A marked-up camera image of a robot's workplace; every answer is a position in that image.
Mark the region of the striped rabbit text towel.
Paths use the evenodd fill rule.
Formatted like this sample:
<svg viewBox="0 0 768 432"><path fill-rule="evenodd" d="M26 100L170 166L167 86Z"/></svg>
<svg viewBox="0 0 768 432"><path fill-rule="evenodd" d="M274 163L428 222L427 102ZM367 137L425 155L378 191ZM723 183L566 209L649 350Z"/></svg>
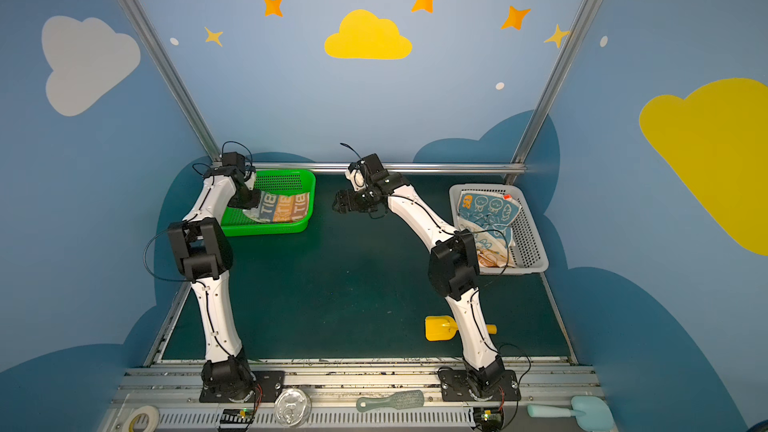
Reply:
<svg viewBox="0 0 768 432"><path fill-rule="evenodd" d="M296 223L308 215L310 199L310 192L295 195L262 192L260 205L244 210L243 213L250 220L261 224Z"/></svg>

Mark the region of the green plastic basket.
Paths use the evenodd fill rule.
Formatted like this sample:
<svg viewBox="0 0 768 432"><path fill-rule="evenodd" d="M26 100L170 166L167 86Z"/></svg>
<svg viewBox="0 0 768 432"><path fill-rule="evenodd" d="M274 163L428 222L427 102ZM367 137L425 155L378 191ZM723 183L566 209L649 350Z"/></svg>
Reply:
<svg viewBox="0 0 768 432"><path fill-rule="evenodd" d="M308 170L261 170L247 182L261 192L250 209L227 208L221 223L227 237L303 232L314 210L316 177Z"/></svg>

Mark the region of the teal owl pattern towel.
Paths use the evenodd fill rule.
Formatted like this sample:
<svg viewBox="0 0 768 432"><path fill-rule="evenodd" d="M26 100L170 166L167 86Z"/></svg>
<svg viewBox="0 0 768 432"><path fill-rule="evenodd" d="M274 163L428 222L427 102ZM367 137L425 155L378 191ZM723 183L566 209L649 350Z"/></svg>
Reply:
<svg viewBox="0 0 768 432"><path fill-rule="evenodd" d="M522 210L507 193L462 191L456 207L455 227L479 232L511 247L515 244L512 223Z"/></svg>

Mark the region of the grey plastic basket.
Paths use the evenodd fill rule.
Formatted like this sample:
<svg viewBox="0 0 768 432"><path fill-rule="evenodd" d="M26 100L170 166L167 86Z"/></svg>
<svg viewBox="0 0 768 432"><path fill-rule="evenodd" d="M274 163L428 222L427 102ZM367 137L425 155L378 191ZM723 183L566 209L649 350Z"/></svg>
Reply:
<svg viewBox="0 0 768 432"><path fill-rule="evenodd" d="M539 274L545 272L548 269L549 260L540 238L538 228L535 225L530 208L528 207L527 201L520 189L511 185L481 183L466 183L452 186L449 189L449 201L451 205L451 213L454 225L457 215L456 207L458 204L458 199L461 192L465 190L507 193L519 201L522 206L521 212L512 223L515 244L511 247L508 247L506 244L502 245L494 239L488 238L485 235L481 235L479 232L473 232L470 230L475 237L475 244L477 249L501 249L502 247L509 248L512 251L517 263L516 268L499 269L480 267L480 272L483 275L512 276Z"/></svg>

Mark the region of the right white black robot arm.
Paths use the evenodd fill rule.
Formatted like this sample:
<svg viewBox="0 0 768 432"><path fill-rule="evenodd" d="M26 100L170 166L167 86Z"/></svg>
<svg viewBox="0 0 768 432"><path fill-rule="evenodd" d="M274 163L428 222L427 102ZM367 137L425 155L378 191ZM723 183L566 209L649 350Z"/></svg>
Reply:
<svg viewBox="0 0 768 432"><path fill-rule="evenodd" d="M478 396L487 396L501 380L505 366L480 305L480 270L473 234L444 221L421 199L408 179L386 169L377 154L350 163L344 175L351 187L336 194L335 211L372 214L384 206L400 217L425 245L430 253L428 279L446 300L458 327L468 381Z"/></svg>

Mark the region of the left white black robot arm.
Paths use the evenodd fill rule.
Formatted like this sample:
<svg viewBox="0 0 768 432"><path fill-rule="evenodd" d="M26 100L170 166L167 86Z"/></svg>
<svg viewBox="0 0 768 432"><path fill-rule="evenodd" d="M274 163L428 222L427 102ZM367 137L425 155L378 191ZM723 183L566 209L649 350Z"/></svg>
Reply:
<svg viewBox="0 0 768 432"><path fill-rule="evenodd" d="M191 283L205 337L203 402L245 402L256 378L237 333L229 282L232 247L221 226L227 208L250 203L247 167L225 165L203 174L202 190L184 218L167 229L176 267Z"/></svg>

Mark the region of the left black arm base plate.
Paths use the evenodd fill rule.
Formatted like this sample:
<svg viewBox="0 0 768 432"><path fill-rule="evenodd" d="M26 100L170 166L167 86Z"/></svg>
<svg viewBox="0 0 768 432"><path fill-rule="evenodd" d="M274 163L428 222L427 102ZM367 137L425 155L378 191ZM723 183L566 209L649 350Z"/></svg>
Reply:
<svg viewBox="0 0 768 432"><path fill-rule="evenodd" d="M203 386L199 395L200 403L241 404L261 401L274 403L283 391L285 372L283 370L255 370L252 372L252 386L243 394L215 391Z"/></svg>

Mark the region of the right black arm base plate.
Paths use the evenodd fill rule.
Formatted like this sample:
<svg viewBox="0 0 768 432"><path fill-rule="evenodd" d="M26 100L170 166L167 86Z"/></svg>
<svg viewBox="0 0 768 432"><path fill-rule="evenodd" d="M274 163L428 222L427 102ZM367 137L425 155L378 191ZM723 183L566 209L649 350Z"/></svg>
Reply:
<svg viewBox="0 0 768 432"><path fill-rule="evenodd" d="M522 397L517 375L512 370L503 372L499 382L485 395L473 392L465 370L440 367L436 375L444 402L515 402Z"/></svg>

